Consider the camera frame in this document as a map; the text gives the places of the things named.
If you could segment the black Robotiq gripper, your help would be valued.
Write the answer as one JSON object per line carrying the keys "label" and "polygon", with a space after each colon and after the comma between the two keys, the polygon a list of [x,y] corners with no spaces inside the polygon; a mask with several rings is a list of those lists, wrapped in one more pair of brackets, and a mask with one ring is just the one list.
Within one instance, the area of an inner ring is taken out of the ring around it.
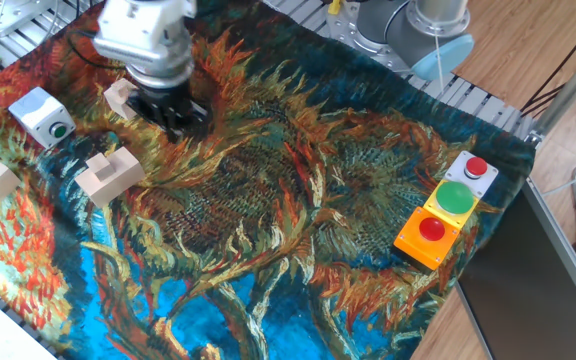
{"label": "black Robotiq gripper", "polygon": [[168,88],[139,85],[137,94],[128,97],[127,105],[141,118],[161,128],[169,142],[202,138],[208,132],[209,111],[192,102],[189,82]]}

